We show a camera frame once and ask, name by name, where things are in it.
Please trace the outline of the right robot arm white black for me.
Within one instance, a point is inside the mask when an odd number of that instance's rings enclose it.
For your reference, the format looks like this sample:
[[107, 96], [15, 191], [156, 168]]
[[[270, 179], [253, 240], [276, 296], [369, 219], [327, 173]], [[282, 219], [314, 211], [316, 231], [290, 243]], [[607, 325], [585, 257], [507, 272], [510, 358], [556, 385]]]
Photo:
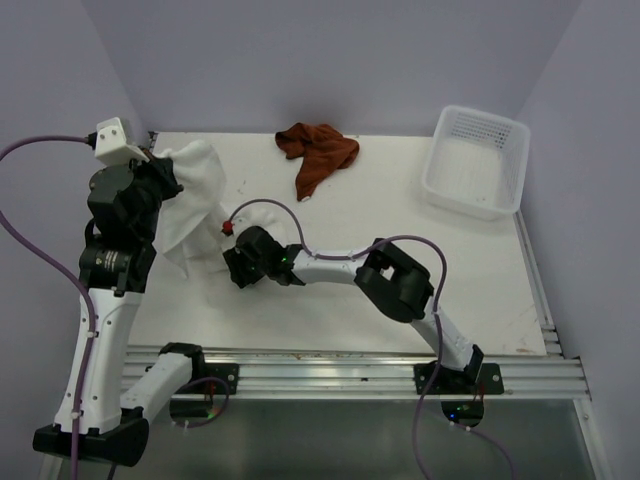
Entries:
[[[440, 282], [394, 244], [411, 240], [430, 246], [442, 263]], [[481, 380], [484, 353], [466, 338], [441, 309], [448, 266], [442, 251], [414, 235], [376, 239], [360, 251], [313, 252], [303, 244], [281, 245], [264, 228], [243, 231], [223, 253], [231, 281], [243, 289], [263, 278], [281, 286], [315, 283], [354, 285], [387, 318], [411, 325], [440, 359], [442, 377], [451, 389], [468, 392]]]

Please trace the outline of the white towel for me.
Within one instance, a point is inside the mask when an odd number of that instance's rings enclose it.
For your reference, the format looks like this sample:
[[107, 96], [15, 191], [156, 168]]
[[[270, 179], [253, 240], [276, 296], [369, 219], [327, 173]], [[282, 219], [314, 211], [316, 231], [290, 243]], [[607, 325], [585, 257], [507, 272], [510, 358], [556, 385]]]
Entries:
[[223, 251], [232, 241], [222, 233], [222, 225], [237, 205], [223, 201], [226, 174], [216, 149], [196, 140], [159, 156], [173, 161], [183, 191], [162, 204], [155, 248], [183, 278], [225, 270]]

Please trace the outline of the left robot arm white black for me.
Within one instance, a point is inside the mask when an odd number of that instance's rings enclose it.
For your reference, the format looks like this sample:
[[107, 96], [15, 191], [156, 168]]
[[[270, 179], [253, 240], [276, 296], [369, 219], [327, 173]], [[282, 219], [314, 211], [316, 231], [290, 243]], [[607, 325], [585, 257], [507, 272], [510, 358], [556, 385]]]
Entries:
[[71, 376], [52, 424], [33, 437], [37, 452], [126, 467], [146, 448], [150, 424], [179, 388], [193, 393], [208, 379], [199, 347], [169, 344], [129, 392], [121, 378], [129, 334], [156, 251], [162, 204], [182, 192], [169, 158], [132, 159], [92, 176], [91, 218], [74, 281], [81, 314]]

